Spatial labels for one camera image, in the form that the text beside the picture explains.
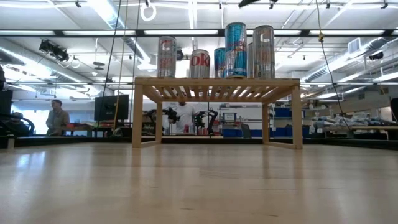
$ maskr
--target monitor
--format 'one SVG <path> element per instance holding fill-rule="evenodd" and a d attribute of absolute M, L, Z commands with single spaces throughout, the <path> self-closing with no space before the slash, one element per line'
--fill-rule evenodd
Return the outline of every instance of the monitor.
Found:
<path fill-rule="evenodd" d="M 95 98 L 95 121 L 109 121 L 114 119 L 118 96 L 104 96 Z M 117 120 L 129 119 L 129 95 L 119 95 Z"/>

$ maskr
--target man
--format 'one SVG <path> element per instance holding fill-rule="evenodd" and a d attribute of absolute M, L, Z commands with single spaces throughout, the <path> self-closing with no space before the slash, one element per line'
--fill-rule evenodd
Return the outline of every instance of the man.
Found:
<path fill-rule="evenodd" d="M 52 111 L 49 113 L 49 117 L 45 122 L 49 130 L 47 131 L 48 136 L 61 136 L 61 127 L 65 127 L 69 124 L 69 114 L 62 108 L 62 102 L 60 100 L 52 100 L 51 107 Z"/>
<path fill-rule="evenodd" d="M 176 133 L 183 134 L 185 125 L 193 124 L 192 119 L 195 114 L 195 109 L 186 102 L 179 102 L 175 111 L 177 112 L 177 116 L 180 117 L 180 120 L 175 123 Z"/>
<path fill-rule="evenodd" d="M 21 121 L 21 119 L 19 119 L 23 118 L 24 115 L 19 112 L 14 112 L 12 115 L 17 116 L 18 118 L 11 118 L 10 121 L 6 122 L 6 126 L 13 131 L 11 134 L 19 137 L 28 136 L 29 128 Z"/>

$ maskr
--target blue can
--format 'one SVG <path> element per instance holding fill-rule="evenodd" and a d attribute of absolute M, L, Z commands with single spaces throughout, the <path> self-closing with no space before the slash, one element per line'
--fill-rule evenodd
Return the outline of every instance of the blue can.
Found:
<path fill-rule="evenodd" d="M 214 69 L 216 78 L 226 78 L 225 47 L 214 50 Z"/>
<path fill-rule="evenodd" d="M 241 22 L 233 22 L 225 28 L 226 45 L 226 77 L 246 78 L 247 49 L 246 49 L 246 25 Z"/>

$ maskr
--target wooden floor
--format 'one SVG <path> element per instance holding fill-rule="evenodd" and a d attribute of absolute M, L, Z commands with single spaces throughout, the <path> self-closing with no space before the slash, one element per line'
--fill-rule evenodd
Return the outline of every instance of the wooden floor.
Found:
<path fill-rule="evenodd" d="M 397 223 L 398 151 L 74 144 L 0 151 L 0 223 Z"/>

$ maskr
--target gray shirt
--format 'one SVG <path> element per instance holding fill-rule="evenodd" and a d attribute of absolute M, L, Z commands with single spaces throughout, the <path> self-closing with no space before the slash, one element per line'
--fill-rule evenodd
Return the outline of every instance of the gray shirt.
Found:
<path fill-rule="evenodd" d="M 47 127 L 49 127 L 47 135 L 50 134 L 61 135 L 62 133 L 61 127 L 69 124 L 69 114 L 63 109 L 59 109 L 58 111 L 52 110 L 50 111 L 49 117 L 47 118 L 45 123 Z"/>

